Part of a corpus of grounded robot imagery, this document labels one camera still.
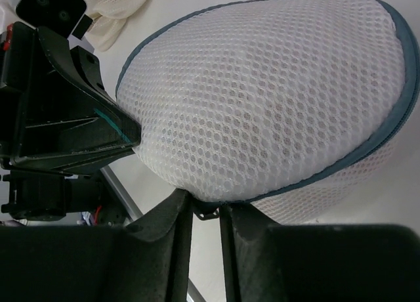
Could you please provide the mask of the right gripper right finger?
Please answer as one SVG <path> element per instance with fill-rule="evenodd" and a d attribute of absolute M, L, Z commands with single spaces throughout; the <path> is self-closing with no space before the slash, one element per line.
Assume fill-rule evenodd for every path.
<path fill-rule="evenodd" d="M 418 301 L 419 237 L 400 225 L 281 225 L 220 209 L 228 301 Z"/>

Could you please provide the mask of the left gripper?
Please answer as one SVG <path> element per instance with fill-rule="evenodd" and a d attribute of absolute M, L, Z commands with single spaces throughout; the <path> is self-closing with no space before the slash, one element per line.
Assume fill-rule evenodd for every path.
<path fill-rule="evenodd" d="M 35 89 L 39 44 L 64 80 L 58 88 Z M 71 49 L 44 26 L 7 26 L 1 34 L 1 160 L 17 169 L 88 175 L 139 143 L 140 125 L 106 92 L 94 54 Z"/>

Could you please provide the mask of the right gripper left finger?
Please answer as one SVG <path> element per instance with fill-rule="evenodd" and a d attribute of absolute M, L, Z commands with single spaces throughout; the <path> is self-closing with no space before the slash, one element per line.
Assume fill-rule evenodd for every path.
<path fill-rule="evenodd" d="M 2 301 L 185 301 L 187 191 L 125 227 L 1 228 Z"/>

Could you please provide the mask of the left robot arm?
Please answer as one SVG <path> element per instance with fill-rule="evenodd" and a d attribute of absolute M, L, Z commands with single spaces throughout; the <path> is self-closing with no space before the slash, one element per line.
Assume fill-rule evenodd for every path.
<path fill-rule="evenodd" d="M 130 156 L 140 125 L 104 90 L 95 55 L 22 22 L 1 34 L 1 167 L 12 218 L 57 221 L 111 198 L 101 169 Z"/>

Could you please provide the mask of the white mesh bag blue zipper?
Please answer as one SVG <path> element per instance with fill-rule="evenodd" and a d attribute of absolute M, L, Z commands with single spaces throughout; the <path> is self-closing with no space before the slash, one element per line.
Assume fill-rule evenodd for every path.
<path fill-rule="evenodd" d="M 127 58 L 135 148 L 198 200 L 302 223 L 389 159 L 419 95 L 419 46 L 381 0 L 254 0 L 193 12 Z"/>

